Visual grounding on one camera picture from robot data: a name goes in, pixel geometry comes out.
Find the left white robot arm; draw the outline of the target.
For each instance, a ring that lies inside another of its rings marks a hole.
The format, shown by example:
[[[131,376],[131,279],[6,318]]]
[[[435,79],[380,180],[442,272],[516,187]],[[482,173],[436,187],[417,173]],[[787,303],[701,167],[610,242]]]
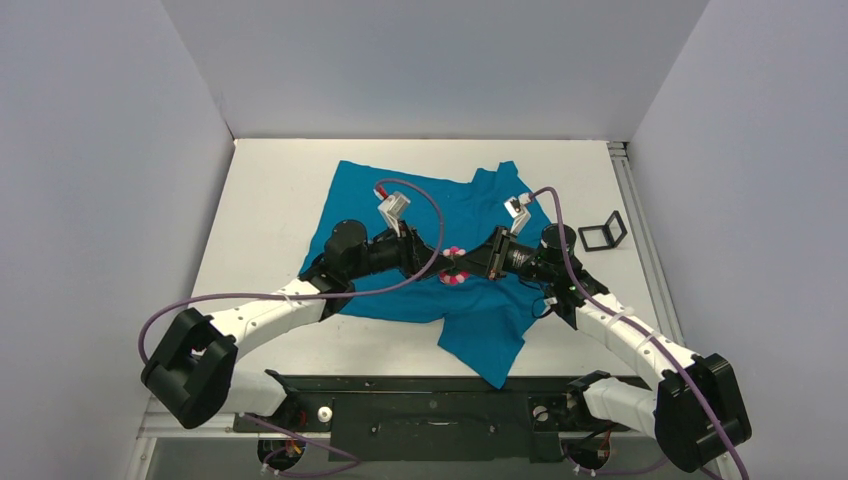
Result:
[[[285,430],[297,420],[298,402],[274,373],[238,369],[240,359],[338,313],[356,279],[397,270],[423,280],[453,265],[450,250],[428,246],[405,222],[369,239],[362,223],[342,221],[323,253],[273,294],[210,315],[194,307],[178,313],[146,361],[141,382],[186,429],[234,413],[257,415],[272,429]]]

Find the blue t-shirt garment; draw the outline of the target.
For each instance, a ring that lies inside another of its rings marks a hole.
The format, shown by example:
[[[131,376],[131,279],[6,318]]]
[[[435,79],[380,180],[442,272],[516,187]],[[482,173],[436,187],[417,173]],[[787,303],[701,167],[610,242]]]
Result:
[[[500,225],[512,219],[504,203],[528,191],[512,161],[494,170],[479,168],[467,183],[380,169],[342,160],[332,178],[322,214],[312,236],[305,267],[323,252],[333,228],[343,220],[361,222],[368,234],[386,228],[377,211],[373,187],[392,178],[392,189],[404,193],[411,205],[403,218],[429,245],[435,245],[438,221],[445,221],[443,248],[481,245]],[[543,294],[529,281],[513,275],[493,282],[470,276],[445,284],[434,276],[382,295],[377,289],[395,285],[404,276],[396,269],[357,279],[357,291],[366,291],[343,308],[345,315],[410,323],[442,320],[438,345],[456,356],[490,385],[504,385],[524,345],[524,333],[546,314]]]

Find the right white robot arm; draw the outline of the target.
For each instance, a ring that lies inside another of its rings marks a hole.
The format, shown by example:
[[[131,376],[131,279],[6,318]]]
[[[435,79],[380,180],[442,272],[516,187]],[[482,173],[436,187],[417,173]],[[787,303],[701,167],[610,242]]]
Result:
[[[685,472],[729,455],[748,478],[738,447],[751,438],[752,428],[729,361],[719,354],[700,355],[631,313],[575,257],[570,235],[551,224],[530,247],[498,227],[473,250],[451,248],[443,254],[458,272],[492,281],[514,276],[539,285],[557,316],[641,379],[643,384],[634,386],[597,372],[572,383],[563,402],[572,424],[608,420],[638,431]]]

